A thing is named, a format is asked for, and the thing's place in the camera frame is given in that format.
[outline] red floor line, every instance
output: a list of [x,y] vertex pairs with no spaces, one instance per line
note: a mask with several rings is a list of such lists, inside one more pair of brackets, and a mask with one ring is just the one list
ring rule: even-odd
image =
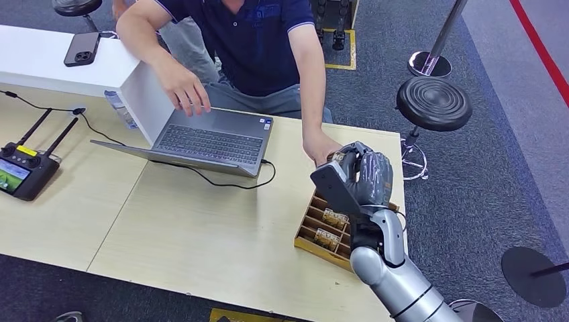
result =
[[525,33],[533,44],[535,51],[537,51],[539,58],[541,58],[541,62],[543,62],[544,66],[548,70],[548,73],[550,74],[551,79],[553,80],[553,83],[559,90],[559,94],[561,94],[561,97],[563,97],[565,104],[567,107],[569,107],[569,84],[567,84],[565,77],[563,77],[561,70],[559,70],[557,67],[546,46],[541,41],[541,38],[539,38],[539,34],[537,34],[537,31],[531,24],[531,21],[529,20],[519,0],[510,0],[510,3],[514,8],[514,11],[519,21],[521,22],[523,29],[525,29]]

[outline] man's finger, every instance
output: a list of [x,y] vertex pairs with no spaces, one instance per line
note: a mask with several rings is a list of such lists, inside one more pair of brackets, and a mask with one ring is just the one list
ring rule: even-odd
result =
[[167,91],[166,95],[168,95],[168,98],[170,99],[170,102],[172,102],[172,105],[174,105],[175,109],[182,109],[180,106],[180,101],[178,101],[178,97],[173,92]]
[[186,112],[186,115],[192,116],[192,107],[190,105],[190,101],[188,100],[188,95],[184,91],[176,91],[176,96],[182,105],[182,108]]
[[201,100],[203,108],[209,113],[211,111],[211,104],[209,103],[209,97],[207,96],[207,92],[203,88],[203,85],[201,83],[194,84],[194,89]]
[[188,93],[188,96],[190,97],[190,100],[192,101],[192,104],[194,105],[194,110],[195,110],[196,114],[201,115],[201,101],[199,99],[199,96],[195,92],[195,89],[192,87],[192,89],[190,91],[186,90],[186,93]]

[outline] laptop cable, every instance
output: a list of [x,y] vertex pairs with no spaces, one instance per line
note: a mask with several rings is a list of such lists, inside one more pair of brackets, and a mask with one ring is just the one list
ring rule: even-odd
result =
[[192,170],[193,172],[196,172],[197,174],[199,174],[199,176],[202,177],[203,180],[206,180],[212,186],[232,186],[234,188],[239,188],[239,189],[244,189],[244,190],[252,190],[252,189],[256,189],[256,188],[259,188],[261,186],[264,186],[266,184],[269,184],[272,181],[272,179],[274,179],[274,176],[276,176],[276,168],[274,167],[274,164],[271,161],[268,161],[265,159],[261,159],[261,164],[268,164],[272,167],[272,176],[267,181],[260,183],[260,184],[255,184],[254,186],[240,186],[238,184],[232,184],[232,183],[215,183],[215,182],[209,180],[203,173],[199,172],[197,169],[194,169],[190,166],[184,166],[182,164],[172,164],[172,163],[167,163],[167,162],[162,162],[162,161],[152,161],[152,162],[158,163],[158,164],[165,164],[167,166],[175,166],[177,168],[184,168],[184,169]]
[[[3,94],[5,94],[6,96],[11,97],[11,98],[13,98],[13,99],[19,99],[20,101],[22,101],[22,102],[28,104],[29,106],[31,106],[31,107],[33,107],[33,108],[35,108],[35,109],[52,110],[52,111],[59,111],[59,112],[71,112],[71,113],[73,113],[73,115],[76,115],[76,116],[77,116],[77,115],[81,115],[81,116],[83,117],[83,119],[85,119],[85,123],[87,124],[87,127],[88,127],[91,131],[93,131],[93,132],[99,134],[100,136],[105,137],[106,139],[108,139],[108,140],[110,140],[110,141],[112,141],[112,142],[115,142],[116,144],[120,144],[120,145],[122,145],[122,146],[126,146],[126,144],[124,144],[124,143],[122,143],[122,142],[120,142],[120,141],[117,141],[117,140],[115,140],[115,139],[111,139],[107,134],[104,134],[103,132],[97,131],[96,129],[94,129],[94,128],[91,126],[91,124],[89,123],[89,120],[87,119],[87,117],[85,116],[85,110],[86,110],[86,109],[85,109],[84,107],[78,107],[78,108],[76,108],[76,109],[55,109],[55,108],[52,108],[52,107],[40,107],[40,106],[37,106],[37,105],[35,105],[35,104],[33,104],[33,103],[30,103],[29,101],[27,101],[27,100],[21,98],[20,96],[18,96],[18,95],[17,95],[16,93],[14,93],[14,92],[10,92],[10,91],[0,91],[0,93],[3,93]],[[269,183],[272,181],[272,179],[274,179],[274,176],[276,176],[276,168],[275,168],[274,164],[273,164],[271,161],[267,161],[267,160],[265,160],[265,159],[261,159],[261,164],[268,164],[268,165],[270,165],[270,166],[272,167],[272,176],[271,176],[270,179],[268,179],[267,181],[265,181],[265,182],[263,182],[263,183],[260,183],[260,184],[256,184],[256,185],[254,185],[254,186],[240,186],[240,185],[238,185],[238,184],[221,184],[221,183],[216,183],[216,182],[213,182],[213,181],[209,180],[204,174],[202,174],[201,172],[199,172],[198,170],[196,170],[196,169],[194,169],[194,168],[191,168],[190,166],[183,166],[183,165],[180,165],[180,164],[171,164],[171,163],[160,162],[160,161],[153,161],[153,162],[154,162],[154,163],[159,163],[159,164],[166,164],[166,165],[169,165],[169,166],[175,166],[175,167],[177,167],[177,168],[186,168],[186,169],[192,170],[193,172],[196,172],[200,177],[202,177],[204,180],[206,180],[209,184],[211,184],[211,185],[213,185],[213,186],[232,186],[232,187],[234,187],[234,188],[239,188],[239,189],[244,189],[244,190],[256,189],[256,188],[259,188],[259,187],[264,186],[264,185],[266,185],[266,184],[269,184]]]

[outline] phone camera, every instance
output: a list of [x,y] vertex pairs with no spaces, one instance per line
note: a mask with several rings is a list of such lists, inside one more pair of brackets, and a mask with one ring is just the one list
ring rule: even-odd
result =
[[88,60],[90,57],[91,52],[78,52],[77,55],[75,55],[75,61],[82,62],[84,60]]

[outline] small item in tray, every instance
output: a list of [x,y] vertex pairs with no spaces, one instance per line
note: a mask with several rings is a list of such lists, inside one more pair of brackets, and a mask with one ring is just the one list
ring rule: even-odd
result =
[[342,164],[342,160],[344,159],[345,155],[346,155],[345,153],[334,152],[334,153],[328,154],[327,161],[328,162],[338,161],[339,164]]
[[348,222],[348,216],[335,213],[332,209],[326,208],[326,210],[324,210],[324,216],[322,216],[322,221],[334,228],[342,230],[344,225]]
[[316,237],[314,237],[314,243],[318,246],[324,247],[327,250],[334,251],[336,246],[340,242],[340,237],[330,233],[322,228],[318,228],[316,231]]

